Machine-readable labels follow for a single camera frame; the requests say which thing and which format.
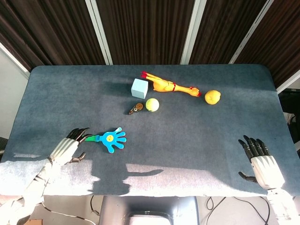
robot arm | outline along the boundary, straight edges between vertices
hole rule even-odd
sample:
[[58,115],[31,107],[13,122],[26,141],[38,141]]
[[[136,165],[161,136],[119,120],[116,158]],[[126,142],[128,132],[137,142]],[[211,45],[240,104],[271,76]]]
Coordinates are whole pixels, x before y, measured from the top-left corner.
[[239,140],[239,143],[245,150],[255,176],[247,176],[243,172],[239,172],[239,175],[245,180],[258,183],[268,191],[267,199],[280,225],[300,224],[293,198],[281,189],[285,179],[275,158],[269,154],[267,146],[261,140],[245,135],[244,138],[247,144],[242,140]]
[[43,201],[44,189],[49,179],[54,179],[60,171],[60,168],[66,163],[80,162],[85,152],[78,158],[72,155],[78,146],[89,136],[84,135],[88,128],[74,129],[69,135],[62,139],[53,152],[48,157],[49,162],[41,169],[38,175],[25,189],[22,198],[18,201],[7,202],[0,207],[0,224],[24,224],[34,211],[35,206]]

dark brown curtain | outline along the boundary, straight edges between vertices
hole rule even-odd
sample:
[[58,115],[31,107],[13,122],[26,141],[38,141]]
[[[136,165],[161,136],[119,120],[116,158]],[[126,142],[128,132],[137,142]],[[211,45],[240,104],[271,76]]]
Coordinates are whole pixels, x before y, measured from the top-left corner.
[[300,1],[276,0],[236,63],[259,63],[278,87],[300,69]]
[[0,42],[29,71],[105,64],[83,0],[0,0]]
[[266,0],[207,0],[190,64],[228,63]]
[[194,0],[97,0],[114,64],[179,64]]

yellow rubber chicken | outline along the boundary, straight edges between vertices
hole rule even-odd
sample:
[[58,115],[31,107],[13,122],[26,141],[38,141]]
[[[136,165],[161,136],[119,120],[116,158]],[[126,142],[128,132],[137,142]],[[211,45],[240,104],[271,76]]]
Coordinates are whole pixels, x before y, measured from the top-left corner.
[[199,91],[199,89],[195,87],[189,87],[189,88],[182,87],[175,84],[174,82],[163,80],[145,71],[142,71],[141,77],[153,81],[154,90],[159,92],[182,91],[187,94],[190,94],[191,96],[195,96],[195,97],[201,96],[201,92]]

yellow ball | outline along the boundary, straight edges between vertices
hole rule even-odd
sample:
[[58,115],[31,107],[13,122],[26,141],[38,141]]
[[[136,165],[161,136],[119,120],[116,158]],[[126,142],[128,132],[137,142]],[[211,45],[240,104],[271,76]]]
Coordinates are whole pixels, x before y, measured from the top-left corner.
[[218,92],[217,90],[209,90],[205,94],[205,101],[210,105],[214,105],[220,100],[220,97],[221,97],[221,93]]
[[150,112],[155,112],[159,108],[159,102],[155,98],[149,98],[146,102],[146,109]]

light blue cube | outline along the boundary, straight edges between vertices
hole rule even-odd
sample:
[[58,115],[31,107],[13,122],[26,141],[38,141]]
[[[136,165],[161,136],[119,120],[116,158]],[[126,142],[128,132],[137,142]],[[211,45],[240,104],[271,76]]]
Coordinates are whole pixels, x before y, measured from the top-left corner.
[[148,91],[148,81],[143,81],[140,79],[135,79],[135,81],[133,81],[131,87],[131,94],[133,97],[145,99],[147,91]]

